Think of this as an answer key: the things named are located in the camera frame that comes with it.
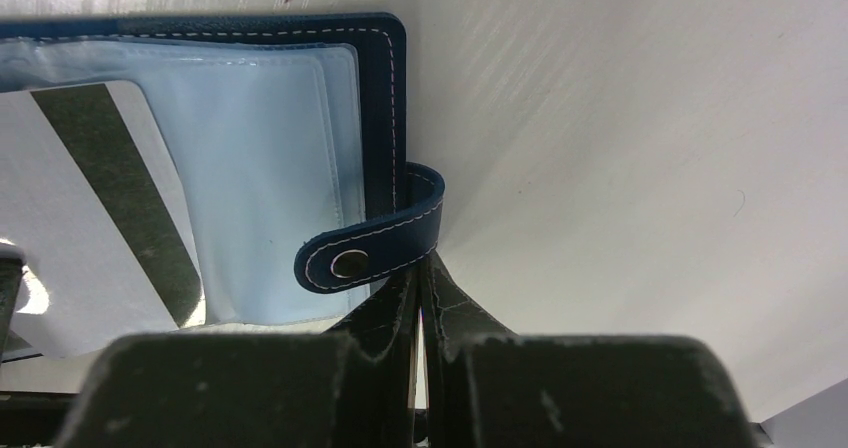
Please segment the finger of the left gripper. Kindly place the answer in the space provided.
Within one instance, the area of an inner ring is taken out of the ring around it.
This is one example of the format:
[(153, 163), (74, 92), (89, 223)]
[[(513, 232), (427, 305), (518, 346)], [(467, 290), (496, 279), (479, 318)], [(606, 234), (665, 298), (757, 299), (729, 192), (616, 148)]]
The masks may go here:
[(15, 312), (20, 285), (23, 280), (25, 262), (21, 253), (12, 245), (1, 244), (1, 354), (4, 354)]

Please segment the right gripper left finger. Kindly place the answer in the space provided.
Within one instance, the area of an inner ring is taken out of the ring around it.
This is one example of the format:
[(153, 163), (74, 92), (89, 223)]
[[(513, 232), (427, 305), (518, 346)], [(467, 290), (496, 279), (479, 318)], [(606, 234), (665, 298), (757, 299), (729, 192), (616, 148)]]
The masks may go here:
[(415, 274), (317, 333), (138, 335), (95, 362), (60, 447), (409, 447)]

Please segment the silver white credit card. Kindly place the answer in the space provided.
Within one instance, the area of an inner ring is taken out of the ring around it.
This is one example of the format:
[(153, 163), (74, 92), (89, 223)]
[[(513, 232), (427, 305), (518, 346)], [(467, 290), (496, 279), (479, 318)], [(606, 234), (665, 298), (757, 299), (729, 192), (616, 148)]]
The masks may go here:
[(2, 94), (1, 246), (24, 260), (12, 330), (45, 357), (204, 321), (183, 188), (135, 83)]

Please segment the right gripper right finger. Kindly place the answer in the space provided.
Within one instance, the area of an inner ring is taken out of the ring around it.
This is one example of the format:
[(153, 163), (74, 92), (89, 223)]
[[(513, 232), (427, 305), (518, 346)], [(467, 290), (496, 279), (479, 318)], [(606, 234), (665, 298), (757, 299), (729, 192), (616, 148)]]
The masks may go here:
[(717, 357), (688, 337), (519, 335), (420, 267), (434, 447), (752, 447)]

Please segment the blue leather card holder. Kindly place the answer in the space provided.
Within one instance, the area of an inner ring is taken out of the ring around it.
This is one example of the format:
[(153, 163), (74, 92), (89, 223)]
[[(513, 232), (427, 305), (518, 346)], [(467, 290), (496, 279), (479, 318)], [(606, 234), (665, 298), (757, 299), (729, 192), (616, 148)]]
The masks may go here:
[(406, 156), (406, 54), (390, 13), (11, 21), (1, 85), (137, 85), (208, 316), (276, 325), (339, 316), (437, 246), (445, 184)]

